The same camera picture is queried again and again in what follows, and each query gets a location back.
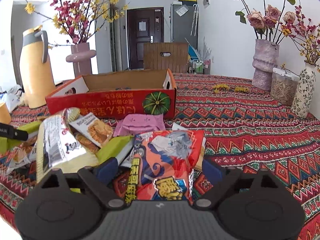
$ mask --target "chair backrest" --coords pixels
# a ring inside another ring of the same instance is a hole
[[[143,68],[169,68],[173,73],[187,73],[188,43],[143,44]]]

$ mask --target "patterned tablecloth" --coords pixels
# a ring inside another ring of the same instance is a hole
[[[175,80],[175,119],[166,120],[166,128],[176,122],[205,130],[205,154],[222,166],[250,173],[268,168],[305,211],[299,240],[318,239],[320,121],[311,114],[307,119],[298,118],[269,93],[253,87],[251,80],[193,74],[175,74]],[[20,107],[13,113],[12,124],[19,126],[48,114],[45,106],[36,110]],[[117,124],[114,119],[105,122],[113,127]],[[10,152],[0,158],[0,215],[14,227],[14,211],[35,184],[35,163],[6,175],[11,158]],[[212,187],[203,173],[195,174],[193,199]],[[127,171],[120,171],[113,181],[117,194],[124,194],[127,177]]]

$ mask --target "refrigerator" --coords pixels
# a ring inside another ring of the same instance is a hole
[[[192,21],[193,21],[193,12],[195,11],[194,6],[188,6],[188,11],[182,15],[179,16],[179,14],[176,12],[177,9],[181,8],[181,5],[172,4],[171,5],[171,42],[183,42],[185,43],[186,40],[195,48],[198,47],[198,29],[196,31],[195,36],[195,26],[196,22],[194,24],[193,32],[191,34],[191,28],[192,28]]]

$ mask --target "green package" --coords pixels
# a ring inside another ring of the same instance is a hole
[[[121,150],[132,141],[132,136],[113,137],[104,147],[96,154],[99,164],[104,163],[111,157],[117,157]]]
[[[28,132],[29,139],[30,139],[31,137],[33,137],[33,134],[34,136],[37,135],[40,124],[41,124],[40,121],[34,121],[17,128],[17,130]],[[13,147],[19,146],[21,143],[22,141],[19,141],[19,140],[0,137],[0,155],[5,154],[7,150],[11,150]]]

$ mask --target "textured purple vase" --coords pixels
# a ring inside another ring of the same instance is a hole
[[[252,66],[256,69],[252,85],[265,90],[271,90],[272,70],[278,66],[279,45],[263,39],[256,39],[256,49]]]
[[[72,45],[71,53],[71,55],[66,57],[66,61],[73,63],[75,77],[92,74],[91,58],[95,57],[97,52],[90,49],[89,43]]]

